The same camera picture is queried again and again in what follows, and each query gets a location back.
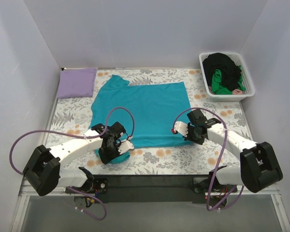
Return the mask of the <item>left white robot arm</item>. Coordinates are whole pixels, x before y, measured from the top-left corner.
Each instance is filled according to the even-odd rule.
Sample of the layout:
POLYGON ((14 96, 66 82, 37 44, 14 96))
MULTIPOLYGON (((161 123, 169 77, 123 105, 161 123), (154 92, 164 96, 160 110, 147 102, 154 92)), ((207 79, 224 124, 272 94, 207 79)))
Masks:
POLYGON ((45 196, 57 187, 72 187, 82 193, 94 192, 94 175, 84 167, 74 170, 66 165, 90 151, 97 150, 103 164, 122 157, 133 150, 130 139, 120 140, 126 133, 116 122, 112 126, 97 124, 80 138, 47 148, 36 147, 27 162, 23 176, 39 196, 45 196))

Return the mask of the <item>teal t shirt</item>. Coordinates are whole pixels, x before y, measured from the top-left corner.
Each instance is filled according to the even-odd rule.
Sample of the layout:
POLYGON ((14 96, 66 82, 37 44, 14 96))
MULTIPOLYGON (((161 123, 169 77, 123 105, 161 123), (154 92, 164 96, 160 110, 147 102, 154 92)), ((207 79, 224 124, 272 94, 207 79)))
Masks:
POLYGON ((90 126, 119 122, 133 132, 135 148, 189 145, 181 135, 172 134, 175 118, 190 108, 184 82, 131 86, 118 75, 100 88, 92 106, 90 126))

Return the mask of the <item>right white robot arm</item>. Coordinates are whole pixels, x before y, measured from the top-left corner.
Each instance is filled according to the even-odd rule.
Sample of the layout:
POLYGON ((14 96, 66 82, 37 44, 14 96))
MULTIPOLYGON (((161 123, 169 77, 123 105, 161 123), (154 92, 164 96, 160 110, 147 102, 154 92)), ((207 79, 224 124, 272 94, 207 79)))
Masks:
POLYGON ((249 191, 260 190, 282 180, 283 173, 273 147, 267 143, 257 143, 236 132, 227 130, 222 120, 206 118, 200 109, 187 114, 189 123, 177 121, 174 130, 185 140, 202 145, 210 140, 231 152, 240 161, 237 167, 223 166, 211 171, 210 189, 222 191, 226 185, 245 186, 249 191))

